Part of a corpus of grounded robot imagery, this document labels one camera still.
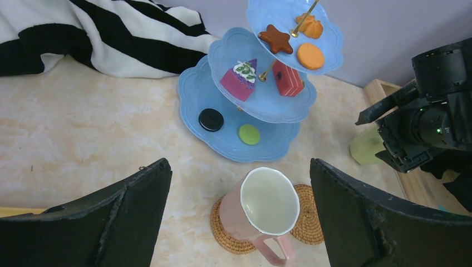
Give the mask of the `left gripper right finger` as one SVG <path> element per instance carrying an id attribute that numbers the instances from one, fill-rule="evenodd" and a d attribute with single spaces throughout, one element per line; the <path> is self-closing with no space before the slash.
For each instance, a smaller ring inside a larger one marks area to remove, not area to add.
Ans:
<path id="1" fill-rule="evenodd" d="M 471 217 L 399 198 L 320 159 L 309 175 L 331 266 L 471 265 Z"/>

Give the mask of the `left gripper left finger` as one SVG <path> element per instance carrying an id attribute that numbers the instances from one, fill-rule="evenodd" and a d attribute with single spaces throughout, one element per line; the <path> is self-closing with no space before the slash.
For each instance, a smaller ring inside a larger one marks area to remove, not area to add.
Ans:
<path id="1" fill-rule="evenodd" d="M 2 266 L 149 266 L 170 190 L 160 159 L 40 214 L 1 218 Z"/>

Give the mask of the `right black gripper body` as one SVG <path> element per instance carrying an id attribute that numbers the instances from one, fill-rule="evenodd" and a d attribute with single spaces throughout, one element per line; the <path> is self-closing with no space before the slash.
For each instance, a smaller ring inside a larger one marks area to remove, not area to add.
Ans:
<path id="1" fill-rule="evenodd" d="M 471 38 L 412 58 L 415 80 L 361 111 L 384 150 L 376 157 L 401 173 L 446 150 L 471 151 Z"/>

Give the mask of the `woven round coaster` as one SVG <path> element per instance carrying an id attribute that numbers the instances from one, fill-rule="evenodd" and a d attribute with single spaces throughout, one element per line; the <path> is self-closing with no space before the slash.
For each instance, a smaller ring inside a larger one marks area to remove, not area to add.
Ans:
<path id="1" fill-rule="evenodd" d="M 300 213 L 291 234 L 299 241 L 308 245 L 318 245 L 324 242 L 323 232 L 314 201 L 312 187 L 306 184 L 294 185 L 300 201 Z M 244 255 L 256 251 L 249 241 L 240 241 L 231 237 L 223 228 L 219 217 L 221 199 L 212 207 L 210 213 L 210 228 L 216 242 L 226 251 Z"/>

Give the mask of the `green mug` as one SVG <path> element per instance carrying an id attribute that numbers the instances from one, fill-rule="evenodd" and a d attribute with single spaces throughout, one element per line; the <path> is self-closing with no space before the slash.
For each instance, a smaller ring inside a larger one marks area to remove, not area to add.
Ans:
<path id="1" fill-rule="evenodd" d="M 376 157 L 376 154 L 385 150 L 383 142 L 378 133 L 378 126 L 373 123 L 350 143 L 350 154 L 360 165 L 380 164 L 382 160 Z"/>

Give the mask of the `pink mug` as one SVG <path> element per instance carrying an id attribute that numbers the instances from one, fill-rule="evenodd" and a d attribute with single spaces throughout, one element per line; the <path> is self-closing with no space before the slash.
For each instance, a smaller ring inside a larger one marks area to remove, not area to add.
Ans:
<path id="1" fill-rule="evenodd" d="M 248 241 L 273 266 L 290 266 L 294 250 L 288 240 L 300 213 L 299 197 L 280 171 L 258 167 L 233 187 L 220 203 L 223 229 Z"/>

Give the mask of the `black macaron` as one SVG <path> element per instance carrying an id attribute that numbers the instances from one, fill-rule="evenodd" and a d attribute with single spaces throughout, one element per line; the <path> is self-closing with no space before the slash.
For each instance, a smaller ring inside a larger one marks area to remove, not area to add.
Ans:
<path id="1" fill-rule="evenodd" d="M 224 125 L 224 117 L 219 111 L 213 108 L 202 110 L 199 114 L 198 120 L 200 126 L 209 132 L 219 131 Z"/>

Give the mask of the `red striped cake slice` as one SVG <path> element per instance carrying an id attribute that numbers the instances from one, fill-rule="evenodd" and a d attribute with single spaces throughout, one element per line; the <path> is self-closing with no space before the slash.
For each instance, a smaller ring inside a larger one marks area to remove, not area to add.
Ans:
<path id="1" fill-rule="evenodd" d="M 281 96 L 296 97 L 304 88 L 305 83 L 297 70 L 277 61 L 272 71 Z"/>

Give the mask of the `green macaron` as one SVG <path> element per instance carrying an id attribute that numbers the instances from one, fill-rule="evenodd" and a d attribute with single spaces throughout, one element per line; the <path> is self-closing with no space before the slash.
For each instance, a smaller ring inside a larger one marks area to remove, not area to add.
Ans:
<path id="1" fill-rule="evenodd" d="M 260 141 L 259 130 L 250 124 L 242 125 L 238 130 L 239 139 L 247 145 L 256 145 Z"/>

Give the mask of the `orange flower cookie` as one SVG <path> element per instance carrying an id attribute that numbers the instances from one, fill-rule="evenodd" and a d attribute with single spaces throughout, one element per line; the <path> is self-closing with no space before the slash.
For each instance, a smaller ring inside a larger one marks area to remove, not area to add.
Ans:
<path id="1" fill-rule="evenodd" d="M 323 33 L 323 25 L 320 20 L 316 20 L 315 16 L 308 15 L 299 28 L 309 38 L 319 39 Z"/>

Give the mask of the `brown star cookie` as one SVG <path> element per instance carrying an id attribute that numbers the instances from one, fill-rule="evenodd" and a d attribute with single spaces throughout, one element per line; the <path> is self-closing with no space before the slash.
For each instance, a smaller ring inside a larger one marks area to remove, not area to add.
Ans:
<path id="1" fill-rule="evenodd" d="M 291 55 L 293 53 L 293 48 L 289 44 L 291 35 L 279 31 L 272 24 L 269 24 L 265 31 L 259 32 L 258 37 L 269 46 L 273 54 L 284 52 Z"/>

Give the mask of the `blue three-tier cake stand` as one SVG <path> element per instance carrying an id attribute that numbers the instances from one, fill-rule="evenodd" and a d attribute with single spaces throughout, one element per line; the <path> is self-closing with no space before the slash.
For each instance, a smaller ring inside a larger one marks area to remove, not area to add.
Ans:
<path id="1" fill-rule="evenodd" d="M 291 37 L 289 44 L 298 50 L 303 43 L 317 46 L 325 57 L 318 70 L 303 67 L 296 54 L 273 54 L 269 46 L 258 38 L 269 24 L 283 33 L 297 26 L 296 17 L 304 12 L 315 16 L 323 25 L 319 39 L 302 32 Z M 196 66 L 185 70 L 178 80 L 180 115 L 183 123 L 197 138 L 218 154 L 237 162 L 274 161 L 281 159 L 296 138 L 300 123 L 309 115 L 317 92 L 309 75 L 324 75 L 342 66 L 343 35 L 332 23 L 325 9 L 315 1 L 249 1 L 247 8 L 249 29 L 234 27 L 210 45 L 209 52 Z M 257 59 L 254 92 L 245 101 L 232 96 L 220 80 L 238 61 Z M 305 88 L 296 97 L 279 94 L 273 65 L 280 61 L 298 71 Z M 213 108 L 224 117 L 223 127 L 216 132 L 204 130 L 198 117 L 202 110 Z M 254 125 L 260 133 L 256 145 L 247 145 L 238 137 L 242 125 Z"/>

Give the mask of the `purple triangular cake slice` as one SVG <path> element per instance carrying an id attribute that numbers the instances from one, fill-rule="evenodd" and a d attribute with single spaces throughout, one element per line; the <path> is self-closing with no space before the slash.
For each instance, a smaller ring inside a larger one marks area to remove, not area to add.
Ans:
<path id="1" fill-rule="evenodd" d="M 257 59 L 238 61 L 227 70 L 220 84 L 235 98 L 245 102 L 254 92 L 256 82 Z"/>

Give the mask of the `yellow plastic tray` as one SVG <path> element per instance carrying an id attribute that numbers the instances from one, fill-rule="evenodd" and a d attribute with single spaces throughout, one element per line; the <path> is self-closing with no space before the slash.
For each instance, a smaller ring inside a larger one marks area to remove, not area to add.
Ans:
<path id="1" fill-rule="evenodd" d="M 10 217 L 23 214 L 40 214 L 45 209 L 20 208 L 20 207 L 0 207 L 0 217 Z"/>

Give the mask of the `black white striped cloth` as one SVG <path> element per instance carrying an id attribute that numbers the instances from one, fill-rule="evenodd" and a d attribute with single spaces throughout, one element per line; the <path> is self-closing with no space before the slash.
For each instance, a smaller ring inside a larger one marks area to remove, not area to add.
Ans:
<path id="1" fill-rule="evenodd" d="M 64 56 L 106 75 L 163 78 L 204 57 L 215 37 L 199 12 L 152 1 L 2 1 L 1 76 L 52 69 Z"/>

